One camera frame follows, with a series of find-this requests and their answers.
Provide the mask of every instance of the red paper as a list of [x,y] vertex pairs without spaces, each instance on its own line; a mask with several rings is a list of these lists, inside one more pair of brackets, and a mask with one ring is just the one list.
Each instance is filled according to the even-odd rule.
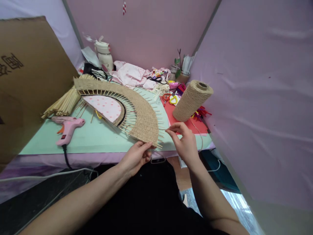
[[[180,122],[178,121],[176,118],[174,118],[173,116],[173,111],[175,109],[174,105],[171,105],[168,101],[165,104],[165,111],[167,114],[167,117],[169,118],[170,124],[173,125],[176,122]],[[206,125],[203,122],[197,121],[195,119],[192,119],[193,124],[198,128],[198,130],[200,131],[201,134],[207,134],[208,133],[208,128],[206,127]],[[190,119],[188,119],[188,121],[185,121],[186,126],[192,130],[192,133],[194,134],[199,134],[199,132],[197,131],[197,129],[193,126],[193,124],[191,123]]]

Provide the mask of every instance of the white bottle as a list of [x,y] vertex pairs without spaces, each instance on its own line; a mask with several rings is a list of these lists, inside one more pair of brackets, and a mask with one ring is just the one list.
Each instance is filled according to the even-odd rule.
[[101,38],[99,41],[95,42],[95,51],[98,52],[98,58],[100,64],[105,72],[110,72],[113,70],[113,59],[111,56],[111,47],[110,44],[106,42],[101,42]]

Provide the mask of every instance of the left hand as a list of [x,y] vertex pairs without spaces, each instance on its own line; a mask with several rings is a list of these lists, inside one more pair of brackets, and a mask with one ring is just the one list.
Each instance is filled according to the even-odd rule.
[[134,176],[144,164],[150,161],[151,145],[152,142],[143,144],[142,141],[138,141],[127,151],[118,165]]

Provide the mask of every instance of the cardboard box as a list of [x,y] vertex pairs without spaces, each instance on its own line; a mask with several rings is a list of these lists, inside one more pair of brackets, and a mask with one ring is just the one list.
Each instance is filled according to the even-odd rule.
[[44,16],[1,20],[0,30],[1,172],[78,73]]

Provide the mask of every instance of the jar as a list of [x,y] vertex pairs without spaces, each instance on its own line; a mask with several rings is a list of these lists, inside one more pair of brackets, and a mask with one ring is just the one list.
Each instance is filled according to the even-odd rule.
[[178,76],[178,78],[176,79],[176,82],[179,82],[179,83],[184,83],[186,84],[188,79],[190,77],[190,72],[181,72],[180,75]]
[[177,72],[177,70],[179,70],[180,68],[178,66],[175,66],[175,65],[171,65],[170,66],[170,71],[171,71],[171,74],[169,76],[169,81],[175,81],[175,74]]

